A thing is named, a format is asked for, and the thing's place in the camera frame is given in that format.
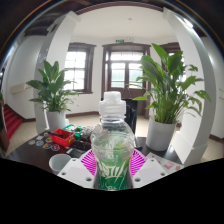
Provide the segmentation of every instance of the white base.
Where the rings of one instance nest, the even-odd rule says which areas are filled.
[[[133,188],[140,188],[167,175],[167,172],[156,159],[147,159],[140,170],[132,177],[132,186]]]
[[[84,188],[94,188],[95,177],[77,158],[72,158],[57,175]]]
[[[184,166],[198,164],[205,153],[208,143],[198,146],[191,146],[180,131],[175,133],[175,139],[172,142],[172,147],[175,149],[178,157]]]

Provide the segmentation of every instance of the red object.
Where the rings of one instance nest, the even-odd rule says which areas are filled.
[[[73,133],[73,132],[65,131],[60,128],[53,132],[63,135],[63,137],[58,137],[58,136],[50,134],[52,141],[59,145],[68,147],[75,141],[75,133]]]

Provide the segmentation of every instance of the window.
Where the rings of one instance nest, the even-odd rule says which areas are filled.
[[[65,59],[65,80],[72,83],[64,89],[92,93],[92,65],[95,45],[71,43]]]

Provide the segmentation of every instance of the window glass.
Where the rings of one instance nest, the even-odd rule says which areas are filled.
[[[84,79],[75,79],[74,88],[75,89],[84,89]]]
[[[74,68],[75,61],[65,61],[65,68]]]
[[[129,84],[135,84],[135,85],[138,85],[138,86],[142,87],[142,82],[129,82]],[[131,88],[131,89],[141,89],[138,86],[129,86],[129,88]]]
[[[141,64],[136,64],[136,63],[130,63],[129,64],[129,69],[140,69]]]
[[[111,81],[124,81],[124,70],[112,70]]]
[[[86,52],[77,52],[75,60],[86,60]]]
[[[75,72],[73,70],[69,70],[65,72],[65,80],[72,80],[74,79]]]
[[[69,51],[67,52],[66,54],[66,61],[72,61],[72,60],[75,60],[75,56],[76,56],[76,52],[74,51]]]
[[[85,71],[84,70],[76,70],[75,71],[75,78],[76,79],[84,79]]]
[[[132,52],[122,52],[122,60],[133,60]]]
[[[112,69],[124,69],[125,68],[125,63],[112,63],[111,64]]]
[[[111,52],[110,60],[121,60],[121,52]]]
[[[75,61],[75,68],[85,68],[85,61],[83,61],[83,60],[76,60]]]
[[[124,88],[124,82],[111,82],[111,87]]]
[[[142,52],[133,52],[133,58],[132,60],[134,61],[139,61],[141,60],[141,57],[143,56]]]
[[[139,76],[142,76],[141,70],[129,70],[129,82],[136,81]]]

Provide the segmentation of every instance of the plastic water bottle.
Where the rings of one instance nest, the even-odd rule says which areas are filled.
[[[97,161],[99,188],[127,189],[129,161],[134,150],[134,134],[124,121],[126,102],[120,92],[105,92],[99,102],[101,122],[91,134],[92,150]]]

